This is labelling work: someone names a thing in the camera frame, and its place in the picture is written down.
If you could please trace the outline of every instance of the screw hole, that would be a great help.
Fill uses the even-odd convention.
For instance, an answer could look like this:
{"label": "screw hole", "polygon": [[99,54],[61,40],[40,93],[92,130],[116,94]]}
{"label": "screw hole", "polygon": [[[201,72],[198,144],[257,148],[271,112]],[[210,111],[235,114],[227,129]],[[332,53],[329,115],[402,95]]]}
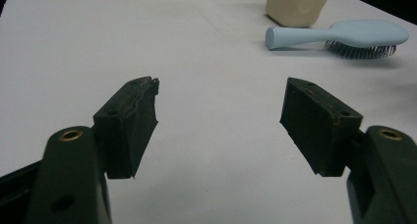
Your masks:
{"label": "screw hole", "polygon": [[396,131],[393,131],[393,130],[382,129],[382,130],[379,130],[379,134],[380,134],[380,136],[382,136],[386,139],[402,140],[401,134],[396,132]]}
{"label": "screw hole", "polygon": [[74,196],[62,196],[57,199],[55,199],[51,204],[51,211],[52,212],[64,212],[68,208],[70,208],[76,199]]}
{"label": "screw hole", "polygon": [[59,140],[63,142],[68,142],[71,140],[76,140],[80,138],[82,135],[83,135],[83,131],[72,130],[72,131],[68,131],[68,132],[61,134],[61,136],[59,137]]}

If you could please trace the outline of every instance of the hairbrush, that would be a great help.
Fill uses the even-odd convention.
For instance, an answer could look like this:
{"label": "hairbrush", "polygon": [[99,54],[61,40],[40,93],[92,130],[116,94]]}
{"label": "hairbrush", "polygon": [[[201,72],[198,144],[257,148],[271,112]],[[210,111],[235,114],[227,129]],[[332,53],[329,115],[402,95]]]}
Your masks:
{"label": "hairbrush", "polygon": [[269,50],[325,41],[329,51],[347,59],[387,57],[407,39],[405,28],[382,20],[340,21],[329,29],[272,27],[265,37]]}

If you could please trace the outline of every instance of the bristle pad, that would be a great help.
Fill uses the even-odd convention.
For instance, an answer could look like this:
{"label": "bristle pad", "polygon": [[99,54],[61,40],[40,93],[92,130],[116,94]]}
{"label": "bristle pad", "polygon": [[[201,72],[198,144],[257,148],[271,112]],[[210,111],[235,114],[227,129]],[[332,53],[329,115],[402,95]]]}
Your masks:
{"label": "bristle pad", "polygon": [[396,45],[357,48],[335,40],[326,41],[326,47],[334,54],[346,59],[378,59],[393,55]]}

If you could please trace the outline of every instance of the hairbrush handle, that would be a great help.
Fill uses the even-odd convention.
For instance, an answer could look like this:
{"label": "hairbrush handle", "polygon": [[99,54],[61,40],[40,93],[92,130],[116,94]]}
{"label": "hairbrush handle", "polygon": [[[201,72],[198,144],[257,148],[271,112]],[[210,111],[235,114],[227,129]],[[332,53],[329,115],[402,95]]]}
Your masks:
{"label": "hairbrush handle", "polygon": [[265,43],[269,50],[291,45],[334,39],[337,34],[331,29],[268,28]]}

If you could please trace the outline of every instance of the white table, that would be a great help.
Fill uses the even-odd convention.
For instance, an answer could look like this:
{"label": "white table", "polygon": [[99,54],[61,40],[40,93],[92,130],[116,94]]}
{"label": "white table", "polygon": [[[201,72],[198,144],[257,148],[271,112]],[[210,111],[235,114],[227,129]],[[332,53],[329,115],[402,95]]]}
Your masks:
{"label": "white table", "polygon": [[342,178],[315,176],[279,124],[288,77],[417,139],[417,27],[328,0],[312,28],[384,19],[409,40],[380,60],[311,43],[270,52],[266,0],[8,0],[0,19],[0,175],[50,135],[92,126],[125,82],[160,79],[159,121],[135,180],[109,181],[114,223],[352,223]]}

